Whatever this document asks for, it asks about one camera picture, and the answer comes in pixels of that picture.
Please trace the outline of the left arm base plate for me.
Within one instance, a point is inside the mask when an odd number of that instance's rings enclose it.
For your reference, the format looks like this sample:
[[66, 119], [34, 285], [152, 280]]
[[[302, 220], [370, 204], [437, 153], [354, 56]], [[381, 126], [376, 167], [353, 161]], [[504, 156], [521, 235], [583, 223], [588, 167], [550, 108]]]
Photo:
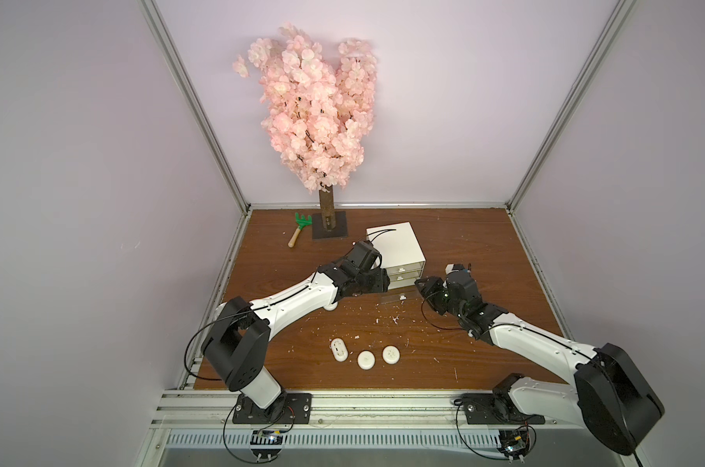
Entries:
[[252, 399], [241, 395], [237, 399], [232, 422], [237, 425], [308, 424], [311, 404], [311, 393], [282, 392], [267, 408], [260, 408]]

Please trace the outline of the white three-drawer cabinet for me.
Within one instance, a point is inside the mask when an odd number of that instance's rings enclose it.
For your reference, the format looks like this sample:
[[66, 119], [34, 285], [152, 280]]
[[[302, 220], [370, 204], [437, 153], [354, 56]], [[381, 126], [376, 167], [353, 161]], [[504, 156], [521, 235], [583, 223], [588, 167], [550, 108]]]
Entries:
[[409, 222], [369, 228], [366, 234], [382, 255], [389, 290], [413, 286], [422, 277], [426, 259]]

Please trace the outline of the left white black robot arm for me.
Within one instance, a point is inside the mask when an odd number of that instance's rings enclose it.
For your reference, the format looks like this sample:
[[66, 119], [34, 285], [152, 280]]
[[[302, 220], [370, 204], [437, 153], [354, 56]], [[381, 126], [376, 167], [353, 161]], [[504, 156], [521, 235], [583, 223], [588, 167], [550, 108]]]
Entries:
[[389, 284], [383, 254], [371, 241], [360, 241], [345, 256], [281, 292], [223, 303], [202, 342], [202, 356], [227, 389], [265, 412], [276, 412], [286, 391], [265, 367], [271, 340], [313, 311], [332, 311], [344, 298], [383, 293]]

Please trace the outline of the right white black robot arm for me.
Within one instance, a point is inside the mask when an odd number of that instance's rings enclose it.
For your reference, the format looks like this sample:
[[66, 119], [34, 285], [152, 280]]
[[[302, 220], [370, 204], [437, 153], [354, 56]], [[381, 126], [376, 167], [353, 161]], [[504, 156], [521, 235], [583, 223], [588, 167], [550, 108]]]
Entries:
[[607, 449], [635, 455], [665, 407], [620, 346], [590, 346], [541, 329], [483, 300], [469, 269], [448, 266], [443, 278], [416, 282], [439, 315], [450, 314], [477, 341], [512, 351], [560, 378], [559, 383], [513, 374], [494, 389], [506, 408], [585, 427]]

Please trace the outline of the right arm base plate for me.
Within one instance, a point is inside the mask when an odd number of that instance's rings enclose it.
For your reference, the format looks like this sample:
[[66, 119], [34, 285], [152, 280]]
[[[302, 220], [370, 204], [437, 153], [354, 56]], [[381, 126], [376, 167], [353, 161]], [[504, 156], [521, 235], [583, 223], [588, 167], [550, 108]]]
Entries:
[[468, 424], [486, 425], [543, 425], [544, 416], [524, 414], [504, 395], [492, 393], [465, 393], [459, 399], [461, 412]]

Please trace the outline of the clear bottom drawer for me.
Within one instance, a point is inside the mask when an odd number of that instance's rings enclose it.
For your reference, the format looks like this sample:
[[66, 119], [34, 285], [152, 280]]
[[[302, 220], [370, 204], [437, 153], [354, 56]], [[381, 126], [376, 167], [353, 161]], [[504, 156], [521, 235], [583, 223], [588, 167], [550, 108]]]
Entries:
[[387, 291], [379, 298], [381, 307], [414, 307], [422, 300], [416, 287], [397, 288]]

